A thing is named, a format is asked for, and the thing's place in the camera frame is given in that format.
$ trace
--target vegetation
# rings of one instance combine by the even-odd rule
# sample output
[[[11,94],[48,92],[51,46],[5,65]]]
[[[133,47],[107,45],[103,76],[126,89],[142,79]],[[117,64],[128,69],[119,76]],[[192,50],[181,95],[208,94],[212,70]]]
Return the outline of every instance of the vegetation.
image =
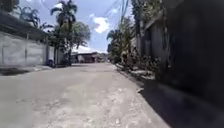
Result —
[[[135,20],[140,22],[143,21],[146,24],[153,16],[155,16],[161,9],[161,0],[149,1],[136,1],[132,0],[132,13]]]
[[[89,26],[76,22],[75,14],[77,6],[72,0],[68,2],[60,1],[61,7],[51,9],[51,15],[56,13],[58,25],[51,32],[51,45],[56,49],[63,50],[68,55],[69,65],[71,65],[71,52],[73,47],[85,46],[90,40]]]
[[[12,12],[18,3],[19,0],[0,0],[0,9],[6,12]]]
[[[71,65],[71,52],[73,48],[73,35],[72,28],[73,24],[76,22],[75,13],[77,12],[77,6],[73,3],[72,0],[69,0],[67,3],[65,1],[60,1],[61,7],[54,7],[51,9],[51,15],[57,13],[57,22],[59,27],[63,27],[64,40],[66,44],[69,45],[69,63]]]
[[[118,29],[111,30],[108,33],[107,39],[111,42],[108,44],[108,52],[112,58],[120,60],[123,52],[131,54],[131,40],[133,35],[134,26],[129,17],[124,17]]]
[[[40,24],[40,18],[38,17],[38,10],[32,9],[30,7],[21,8],[20,6],[16,6],[16,9],[19,12],[16,12],[19,15],[21,20],[32,23],[35,28],[38,28]]]

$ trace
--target cloud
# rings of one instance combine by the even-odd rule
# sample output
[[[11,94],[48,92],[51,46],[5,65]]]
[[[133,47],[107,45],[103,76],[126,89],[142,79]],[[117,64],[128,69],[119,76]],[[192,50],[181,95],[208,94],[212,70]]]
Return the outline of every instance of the cloud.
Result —
[[[89,15],[89,18],[93,18],[93,17],[95,17],[95,14],[92,13]]]
[[[61,3],[58,3],[58,4],[54,5],[54,7],[62,8],[62,4]]]
[[[98,26],[95,28],[97,33],[103,33],[110,29],[110,24],[108,23],[108,18],[96,17],[95,14],[90,14],[89,17],[93,20]]]
[[[116,13],[118,13],[118,10],[114,8],[114,9],[111,10],[111,13],[116,14]]]
[[[45,2],[45,0],[26,0],[26,1],[29,2],[29,3],[33,3],[33,2],[42,3],[42,2]]]

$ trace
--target building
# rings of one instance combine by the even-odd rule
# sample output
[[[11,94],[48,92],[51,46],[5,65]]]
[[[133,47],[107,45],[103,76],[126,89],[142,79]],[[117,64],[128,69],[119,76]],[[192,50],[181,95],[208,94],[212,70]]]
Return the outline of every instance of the building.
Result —
[[[47,33],[0,11],[0,67],[44,65],[54,60]]]

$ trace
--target street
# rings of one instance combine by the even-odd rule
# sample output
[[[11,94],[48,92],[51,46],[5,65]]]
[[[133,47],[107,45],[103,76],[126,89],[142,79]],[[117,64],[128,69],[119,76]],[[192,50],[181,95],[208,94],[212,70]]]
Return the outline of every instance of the street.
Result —
[[[0,77],[1,128],[168,128],[111,64]]]

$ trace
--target palm tree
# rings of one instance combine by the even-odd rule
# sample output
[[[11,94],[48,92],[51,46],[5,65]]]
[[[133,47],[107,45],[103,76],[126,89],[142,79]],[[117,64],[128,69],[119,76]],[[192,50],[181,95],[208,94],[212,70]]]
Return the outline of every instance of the palm tree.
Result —
[[[65,36],[65,40],[69,41],[69,61],[71,64],[71,51],[72,51],[72,25],[76,22],[75,13],[77,12],[77,6],[73,3],[72,0],[69,0],[67,3],[65,1],[60,1],[59,4],[62,7],[54,7],[51,9],[51,15],[55,12],[57,14],[57,22],[60,27],[67,27],[67,36]]]
[[[62,7],[52,8],[51,15],[55,12],[59,12],[57,14],[57,22],[59,26],[61,27],[64,23],[69,23],[71,30],[73,22],[76,21],[75,13],[77,12],[77,6],[72,2],[72,0],[69,0],[67,3],[65,1],[60,1],[59,4],[61,4]]]

